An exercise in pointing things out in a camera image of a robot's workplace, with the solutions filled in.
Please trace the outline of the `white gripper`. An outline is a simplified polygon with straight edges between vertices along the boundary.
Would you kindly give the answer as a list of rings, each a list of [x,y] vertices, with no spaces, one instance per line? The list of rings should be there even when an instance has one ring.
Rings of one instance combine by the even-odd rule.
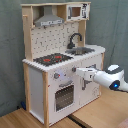
[[[77,68],[76,69],[76,74],[87,81],[92,81],[96,72],[97,72],[97,69],[95,68]]]

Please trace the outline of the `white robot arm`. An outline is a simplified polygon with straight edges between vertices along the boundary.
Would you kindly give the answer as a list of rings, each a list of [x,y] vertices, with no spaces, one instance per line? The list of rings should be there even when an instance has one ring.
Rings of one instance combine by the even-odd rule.
[[[76,74],[86,81],[93,81],[110,90],[128,93],[128,83],[124,80],[124,70],[118,65],[111,65],[106,71],[94,67],[77,68]]]

